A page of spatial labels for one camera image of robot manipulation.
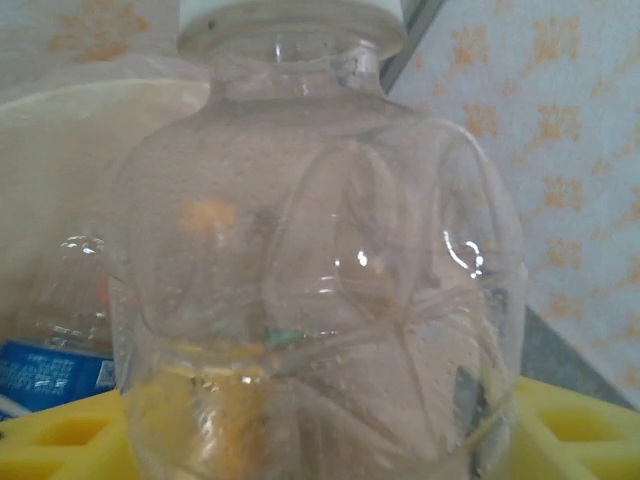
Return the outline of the aluminium frame post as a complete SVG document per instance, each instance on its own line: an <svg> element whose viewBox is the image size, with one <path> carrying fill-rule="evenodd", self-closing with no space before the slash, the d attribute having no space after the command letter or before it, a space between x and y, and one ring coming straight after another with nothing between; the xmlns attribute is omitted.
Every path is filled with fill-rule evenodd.
<svg viewBox="0 0 640 480"><path fill-rule="evenodd" d="M401 0L407 40L398 54L387 59L381 66L381 86L386 94L394 84L416 51L420 41L433 24L439 10L447 0Z"/></svg>

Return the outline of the blue label clear bottle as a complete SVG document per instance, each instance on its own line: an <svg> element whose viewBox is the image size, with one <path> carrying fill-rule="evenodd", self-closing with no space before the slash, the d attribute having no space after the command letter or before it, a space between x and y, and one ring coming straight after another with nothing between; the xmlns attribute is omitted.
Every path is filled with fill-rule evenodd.
<svg viewBox="0 0 640 480"><path fill-rule="evenodd" d="M103 241L76 235L47 252L0 346L0 421L116 384Z"/></svg>

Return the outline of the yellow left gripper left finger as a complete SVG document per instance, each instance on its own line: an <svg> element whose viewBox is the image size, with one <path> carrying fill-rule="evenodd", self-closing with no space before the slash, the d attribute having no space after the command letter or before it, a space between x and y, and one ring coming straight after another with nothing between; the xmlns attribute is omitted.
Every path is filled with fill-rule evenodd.
<svg viewBox="0 0 640 480"><path fill-rule="evenodd" d="M133 480L119 393L1 422L0 480Z"/></svg>

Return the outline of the large square clear bottle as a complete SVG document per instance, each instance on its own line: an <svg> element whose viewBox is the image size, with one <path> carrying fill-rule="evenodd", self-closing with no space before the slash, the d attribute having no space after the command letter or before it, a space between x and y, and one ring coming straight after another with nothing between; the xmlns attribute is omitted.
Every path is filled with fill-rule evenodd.
<svg viewBox="0 0 640 480"><path fill-rule="evenodd" d="M206 104L105 245L143 480L514 480L527 272L477 140L389 101L388 0L180 0Z"/></svg>

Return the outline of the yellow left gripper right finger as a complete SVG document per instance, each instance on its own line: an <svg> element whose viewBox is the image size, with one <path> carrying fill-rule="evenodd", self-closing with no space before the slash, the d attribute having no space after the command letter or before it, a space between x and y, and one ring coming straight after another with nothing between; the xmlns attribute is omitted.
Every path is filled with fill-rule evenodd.
<svg viewBox="0 0 640 480"><path fill-rule="evenodd" d="M640 480L640 413L522 377L505 480Z"/></svg>

